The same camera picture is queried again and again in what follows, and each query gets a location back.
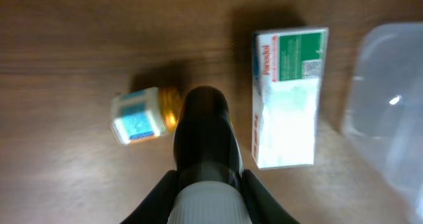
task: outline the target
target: cardboard box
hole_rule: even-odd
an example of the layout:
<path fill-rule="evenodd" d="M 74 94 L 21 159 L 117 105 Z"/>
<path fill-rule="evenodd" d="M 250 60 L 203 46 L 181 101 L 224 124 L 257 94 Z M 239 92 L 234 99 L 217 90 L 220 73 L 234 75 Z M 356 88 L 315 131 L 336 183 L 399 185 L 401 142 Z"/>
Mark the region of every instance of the cardboard box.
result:
<path fill-rule="evenodd" d="M 252 156 L 259 168 L 312 165 L 327 28 L 256 32 Z"/>

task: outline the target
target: green label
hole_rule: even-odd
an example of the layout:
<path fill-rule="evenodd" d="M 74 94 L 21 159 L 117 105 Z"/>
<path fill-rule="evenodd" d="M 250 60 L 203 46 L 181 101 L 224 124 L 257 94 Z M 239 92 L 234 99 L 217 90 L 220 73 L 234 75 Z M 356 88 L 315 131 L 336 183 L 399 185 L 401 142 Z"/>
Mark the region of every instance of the green label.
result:
<path fill-rule="evenodd" d="M 323 33 L 279 37 L 279 81 L 320 77 Z"/>

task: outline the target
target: wooden table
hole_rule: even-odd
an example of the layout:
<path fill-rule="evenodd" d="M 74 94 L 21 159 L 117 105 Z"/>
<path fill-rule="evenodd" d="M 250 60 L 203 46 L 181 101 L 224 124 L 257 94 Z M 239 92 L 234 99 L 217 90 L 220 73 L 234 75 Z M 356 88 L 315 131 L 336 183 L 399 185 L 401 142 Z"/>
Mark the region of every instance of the wooden table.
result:
<path fill-rule="evenodd" d="M 173 168 L 172 138 L 118 146 L 117 92 L 212 85 L 245 166 L 303 223 L 404 223 L 404 204 L 339 128 L 358 46 L 423 19 L 423 0 L 0 0 L 0 223 L 118 223 Z M 250 34 L 330 28 L 313 167 L 258 172 L 250 153 Z"/>

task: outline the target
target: qr code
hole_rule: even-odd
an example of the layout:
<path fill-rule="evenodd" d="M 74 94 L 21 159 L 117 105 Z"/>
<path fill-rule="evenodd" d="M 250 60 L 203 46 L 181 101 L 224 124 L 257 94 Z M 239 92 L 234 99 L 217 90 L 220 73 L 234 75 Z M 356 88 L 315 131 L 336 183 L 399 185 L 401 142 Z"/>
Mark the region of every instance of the qr code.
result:
<path fill-rule="evenodd" d="M 303 79 L 317 78 L 321 76 L 321 73 L 322 73 L 321 59 L 312 59 L 308 61 L 303 61 L 303 65 L 302 65 Z"/>

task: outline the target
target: small bottle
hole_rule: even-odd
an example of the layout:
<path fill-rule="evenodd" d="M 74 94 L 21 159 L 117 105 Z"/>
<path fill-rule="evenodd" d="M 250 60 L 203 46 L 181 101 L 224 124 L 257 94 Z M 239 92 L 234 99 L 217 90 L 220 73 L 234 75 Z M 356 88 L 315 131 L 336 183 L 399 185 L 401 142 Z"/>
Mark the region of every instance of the small bottle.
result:
<path fill-rule="evenodd" d="M 172 133 L 182 101 L 175 88 L 149 88 L 112 101 L 112 129 L 122 145 Z"/>

